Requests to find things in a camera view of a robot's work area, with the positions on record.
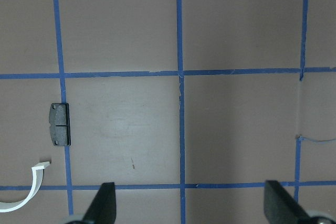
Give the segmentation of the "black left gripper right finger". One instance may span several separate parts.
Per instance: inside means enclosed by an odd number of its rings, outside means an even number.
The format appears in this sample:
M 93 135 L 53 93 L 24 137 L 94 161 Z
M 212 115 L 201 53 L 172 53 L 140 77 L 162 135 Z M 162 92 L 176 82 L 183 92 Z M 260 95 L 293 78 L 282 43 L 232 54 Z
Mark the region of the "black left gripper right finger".
M 315 223 L 276 180 L 265 181 L 264 215 L 271 224 Z

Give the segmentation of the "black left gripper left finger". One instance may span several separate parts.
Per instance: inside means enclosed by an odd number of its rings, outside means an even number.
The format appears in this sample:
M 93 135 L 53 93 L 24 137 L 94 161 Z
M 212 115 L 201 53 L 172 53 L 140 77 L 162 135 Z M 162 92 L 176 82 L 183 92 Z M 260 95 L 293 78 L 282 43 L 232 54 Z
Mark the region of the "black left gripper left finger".
M 114 183 L 103 183 L 89 208 L 87 209 L 83 223 L 107 223 L 113 224 L 116 220 L 116 191 Z

